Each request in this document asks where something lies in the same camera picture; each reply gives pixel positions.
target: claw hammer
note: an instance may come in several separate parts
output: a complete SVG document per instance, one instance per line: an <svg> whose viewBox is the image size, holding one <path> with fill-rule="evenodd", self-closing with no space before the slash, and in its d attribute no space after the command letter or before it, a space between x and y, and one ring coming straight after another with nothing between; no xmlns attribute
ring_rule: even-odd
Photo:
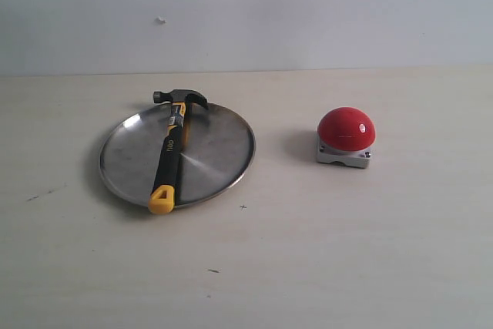
<svg viewBox="0 0 493 329"><path fill-rule="evenodd" d="M155 104L171 102L167 134L161 148L159 165L154 178L148 208L152 213L164 214L173 210L176 202L176 184L179 158L184 146L184 122L192 103L208 109L205 96L194 90L175 89L171 92L154 92Z"/></svg>

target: table surface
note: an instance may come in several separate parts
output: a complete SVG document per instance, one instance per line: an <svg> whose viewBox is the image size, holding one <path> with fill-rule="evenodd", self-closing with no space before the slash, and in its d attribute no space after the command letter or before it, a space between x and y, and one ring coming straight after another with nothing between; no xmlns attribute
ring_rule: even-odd
<svg viewBox="0 0 493 329"><path fill-rule="evenodd" d="M155 216L104 188L99 147L175 88L257 153ZM314 160L338 106L374 121L365 170ZM492 122L493 65L0 79L2 327L491 328Z"/></svg>

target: metal plate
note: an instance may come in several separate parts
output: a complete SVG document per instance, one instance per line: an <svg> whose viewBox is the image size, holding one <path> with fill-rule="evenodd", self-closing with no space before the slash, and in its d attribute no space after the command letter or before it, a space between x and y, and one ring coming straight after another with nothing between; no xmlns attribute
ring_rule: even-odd
<svg viewBox="0 0 493 329"><path fill-rule="evenodd" d="M169 114L169 103L137 113L120 123L106 140L99 169L103 182L117 196L147 206ZM254 153L255 137L243 118L213 103L209 111L194 105L175 208L208 200L232 187Z"/></svg>

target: white wall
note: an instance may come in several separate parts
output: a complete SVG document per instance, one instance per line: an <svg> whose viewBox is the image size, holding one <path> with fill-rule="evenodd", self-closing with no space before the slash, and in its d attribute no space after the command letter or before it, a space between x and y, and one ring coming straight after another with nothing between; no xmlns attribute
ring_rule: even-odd
<svg viewBox="0 0 493 329"><path fill-rule="evenodd" d="M0 75L493 62L492 28L493 0L0 0Z"/></svg>

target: red button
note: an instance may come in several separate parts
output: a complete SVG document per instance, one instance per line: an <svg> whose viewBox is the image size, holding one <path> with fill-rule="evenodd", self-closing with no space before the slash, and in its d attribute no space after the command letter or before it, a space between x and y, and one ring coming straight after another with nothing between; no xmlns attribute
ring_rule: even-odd
<svg viewBox="0 0 493 329"><path fill-rule="evenodd" d="M317 131L328 146L348 152L368 148L375 141L375 128L370 118L351 107L330 111L320 121Z"/></svg>

